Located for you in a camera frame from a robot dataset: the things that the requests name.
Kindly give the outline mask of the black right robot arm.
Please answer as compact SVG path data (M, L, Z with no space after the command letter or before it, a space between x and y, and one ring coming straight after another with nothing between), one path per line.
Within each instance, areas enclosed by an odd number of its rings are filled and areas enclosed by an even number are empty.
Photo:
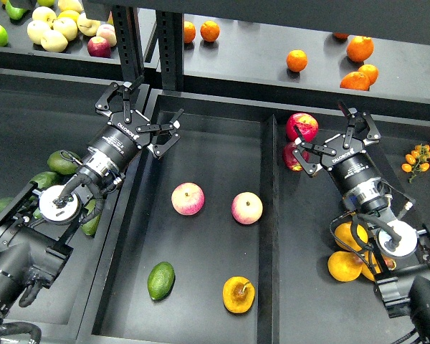
M343 102L338 107L346 129L320 145L305 125L288 123L292 154L303 171L310 177L326 171L342 196L345 212L329 225L342 251L329 258L328 269L340 282L369 271L388 316L407 316L414 326L398 342L415 335L416 343L430 343L430 231L403 220L415 204L409 195L403 206L393 206L396 188L367 149L381 139L371 114Z

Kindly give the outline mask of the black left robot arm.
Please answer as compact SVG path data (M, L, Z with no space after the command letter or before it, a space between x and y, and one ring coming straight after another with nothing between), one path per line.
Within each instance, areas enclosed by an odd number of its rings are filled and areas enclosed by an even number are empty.
M46 188L30 181L0 213L0 341L28 335L39 343L42 332L29 322L7 322L11 307L28 307L40 290L49 288L65 267L70 239L87 222L101 215L109 193L125 180L125 169L142 150L160 158L180 138L180 112L166 123L152 123L130 104L143 79L111 83L95 110L106 125L88 143L83 158L62 151L75 171L62 185Z

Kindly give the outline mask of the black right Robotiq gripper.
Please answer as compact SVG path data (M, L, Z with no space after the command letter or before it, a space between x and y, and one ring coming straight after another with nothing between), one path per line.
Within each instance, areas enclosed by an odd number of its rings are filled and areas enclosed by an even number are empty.
M294 125L297 138L292 154L308 176L314 176L324 168L339 192L344 195L366 181L381 179L381 173L371 157L363 153L365 146L379 142L381 134L369 112L349 108L342 100L338 101L338 108L347 118L343 137L328 139L324 145L309 143L298 126ZM360 133L365 133L362 140L356 139ZM321 157L320 163L312 160L312 156Z

